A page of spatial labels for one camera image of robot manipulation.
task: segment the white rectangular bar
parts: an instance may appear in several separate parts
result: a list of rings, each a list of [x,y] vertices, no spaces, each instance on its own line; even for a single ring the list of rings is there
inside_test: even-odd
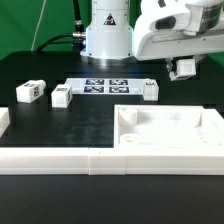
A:
[[[124,175],[125,156],[115,155],[114,149],[89,149],[90,175]]]
[[[88,148],[0,148],[0,174],[88,174]]]

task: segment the white block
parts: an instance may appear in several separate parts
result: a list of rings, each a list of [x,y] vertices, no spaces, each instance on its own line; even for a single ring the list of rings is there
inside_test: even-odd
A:
[[[171,81],[185,80],[196,75],[195,59],[179,60],[176,65],[177,71],[170,72]]]
[[[146,79],[143,84],[144,100],[158,101],[159,86],[154,79]]]
[[[10,124],[8,108],[0,108],[0,138]]]
[[[58,85],[51,93],[52,107],[67,108],[72,100],[72,86]]]
[[[115,155],[114,149],[89,149],[90,175],[124,175],[125,156]]]
[[[46,83],[43,80],[30,80],[16,88],[17,101],[31,103],[44,94]]]
[[[88,148],[0,148],[0,174],[88,174]]]

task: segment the white cube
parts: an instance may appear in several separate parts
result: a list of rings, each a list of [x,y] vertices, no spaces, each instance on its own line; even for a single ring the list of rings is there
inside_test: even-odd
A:
[[[17,101],[31,103],[44,94],[46,83],[43,80],[30,80],[16,88]]]
[[[144,100],[158,101],[159,86],[155,79],[146,79],[143,84]]]
[[[67,108],[72,100],[72,86],[58,85],[51,93],[52,107]]]
[[[0,108],[0,138],[10,124],[8,108]]]
[[[171,81],[186,80],[196,75],[195,59],[179,60],[176,65],[177,71],[170,72]]]

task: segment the white tray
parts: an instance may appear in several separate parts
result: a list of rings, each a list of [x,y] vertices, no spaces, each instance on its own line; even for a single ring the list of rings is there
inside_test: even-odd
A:
[[[124,111],[132,113],[126,124]],[[115,155],[125,157],[125,174],[224,174],[224,121],[216,110],[116,105],[114,116]]]

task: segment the black cable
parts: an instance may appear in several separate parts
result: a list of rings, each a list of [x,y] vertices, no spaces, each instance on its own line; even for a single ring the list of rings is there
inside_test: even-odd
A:
[[[83,32],[84,26],[81,19],[80,8],[79,8],[79,1],[72,0],[73,2],[73,9],[74,9],[74,16],[75,16],[75,30],[77,32]]]
[[[80,41],[60,41],[60,42],[46,42],[42,45],[40,45],[36,51],[40,52],[42,51],[46,46],[48,45],[53,45],[53,44],[80,44],[81,43],[81,40]]]
[[[50,42],[53,42],[55,40],[59,40],[61,38],[65,38],[65,37],[73,37],[73,35],[72,35],[72,33],[61,34],[61,35],[58,35],[56,37],[49,39],[48,41],[46,41],[46,43],[50,43]]]

